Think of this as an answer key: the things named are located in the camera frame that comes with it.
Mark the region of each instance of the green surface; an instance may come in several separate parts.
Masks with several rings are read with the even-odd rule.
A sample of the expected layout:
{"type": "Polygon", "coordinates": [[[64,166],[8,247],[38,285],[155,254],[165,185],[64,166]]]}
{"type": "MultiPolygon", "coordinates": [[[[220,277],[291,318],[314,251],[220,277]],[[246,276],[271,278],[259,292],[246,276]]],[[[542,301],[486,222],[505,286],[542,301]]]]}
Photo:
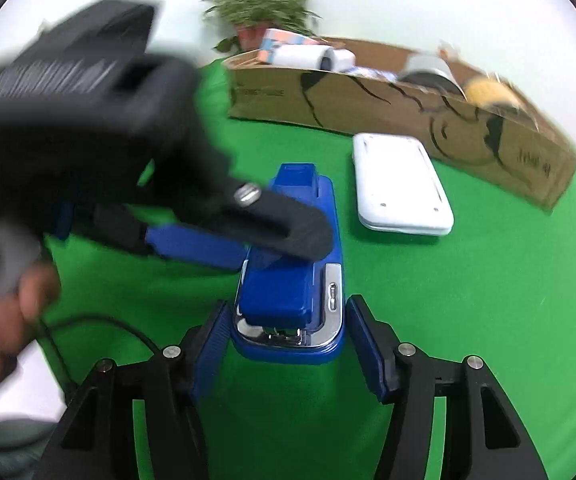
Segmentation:
{"type": "MultiPolygon", "coordinates": [[[[357,219],[350,137],[227,118],[220,66],[199,94],[208,130],[235,172],[266,182],[283,162],[314,162],[335,184],[346,294],[431,356],[481,355],[505,388],[551,480],[576,472],[576,175],[551,213],[435,162],[452,205],[438,240],[378,233],[357,219]]],[[[161,346],[202,323],[237,276],[116,253],[84,240],[53,248],[64,285],[48,320],[104,312],[161,346]]],[[[57,337],[75,378],[97,359],[140,361],[148,351],[104,326],[57,337]]],[[[199,406],[213,480],[371,479],[391,409],[368,392],[347,344],[334,362],[306,367],[247,361],[230,346],[213,392],[199,406]]],[[[445,402],[437,400],[427,478],[437,479],[445,402]]],[[[142,417],[142,405],[135,412],[142,417]]],[[[145,424],[136,424],[140,471],[151,478],[145,424]]]]}

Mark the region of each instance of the screw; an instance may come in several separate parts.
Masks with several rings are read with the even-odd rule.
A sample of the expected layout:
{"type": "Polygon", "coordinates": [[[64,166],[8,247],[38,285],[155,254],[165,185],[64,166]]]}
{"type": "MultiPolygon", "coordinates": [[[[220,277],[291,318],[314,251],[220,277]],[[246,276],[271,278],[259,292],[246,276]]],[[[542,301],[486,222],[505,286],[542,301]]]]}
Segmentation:
{"type": "Polygon", "coordinates": [[[114,367],[114,361],[112,359],[101,359],[96,364],[96,369],[100,371],[102,374],[109,372],[114,367]]]}
{"type": "Polygon", "coordinates": [[[415,345],[410,344],[410,343],[400,344],[398,350],[399,350],[400,354],[405,355],[406,357],[410,357],[412,355],[415,355],[415,352],[417,352],[415,345]]]}
{"type": "Polygon", "coordinates": [[[235,191],[235,200],[241,207],[254,204],[261,196],[261,188],[248,182],[235,191]]]}
{"type": "Polygon", "coordinates": [[[168,359],[174,359],[179,355],[181,355],[181,349],[178,346],[171,345],[164,348],[164,357],[168,359]]]}
{"type": "Polygon", "coordinates": [[[476,355],[471,355],[467,360],[466,363],[468,363],[468,366],[470,368],[474,368],[475,370],[479,370],[479,368],[483,368],[484,367],[484,362],[483,359],[479,356],[476,355]]]}

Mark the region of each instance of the cardboard box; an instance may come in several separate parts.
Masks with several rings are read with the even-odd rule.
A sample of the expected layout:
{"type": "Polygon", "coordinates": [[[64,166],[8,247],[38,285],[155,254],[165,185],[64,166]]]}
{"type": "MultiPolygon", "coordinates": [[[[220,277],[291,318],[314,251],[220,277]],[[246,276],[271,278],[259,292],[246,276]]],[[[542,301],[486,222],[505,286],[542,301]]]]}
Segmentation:
{"type": "MultiPolygon", "coordinates": [[[[413,51],[382,43],[340,41],[358,66],[400,72],[413,51]]],[[[430,89],[320,70],[259,64],[257,51],[224,61],[230,116],[323,128],[417,137],[430,156],[552,209],[576,169],[568,138],[516,88],[536,124],[530,126],[430,89]]],[[[449,62],[463,87],[482,72],[449,62]]]]}

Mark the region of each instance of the white case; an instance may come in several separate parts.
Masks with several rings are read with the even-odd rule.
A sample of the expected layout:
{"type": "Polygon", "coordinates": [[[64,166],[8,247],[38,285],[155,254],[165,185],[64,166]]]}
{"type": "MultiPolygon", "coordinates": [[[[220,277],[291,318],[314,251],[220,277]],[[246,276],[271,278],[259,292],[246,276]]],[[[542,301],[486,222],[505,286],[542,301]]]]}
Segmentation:
{"type": "Polygon", "coordinates": [[[434,236],[450,232],[450,204],[419,140],[357,134],[353,160],[359,220],[367,228],[434,236]]]}

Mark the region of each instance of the red flower pot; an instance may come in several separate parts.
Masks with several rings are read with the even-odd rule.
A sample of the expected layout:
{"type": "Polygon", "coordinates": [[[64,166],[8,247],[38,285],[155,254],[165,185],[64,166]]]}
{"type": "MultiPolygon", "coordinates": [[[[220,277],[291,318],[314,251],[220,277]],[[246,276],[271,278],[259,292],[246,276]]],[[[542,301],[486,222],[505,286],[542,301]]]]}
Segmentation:
{"type": "Polygon", "coordinates": [[[251,27],[245,25],[235,25],[237,35],[239,36],[239,43],[244,52],[256,50],[261,46],[261,40],[268,28],[272,27],[270,22],[259,22],[251,27]]]}

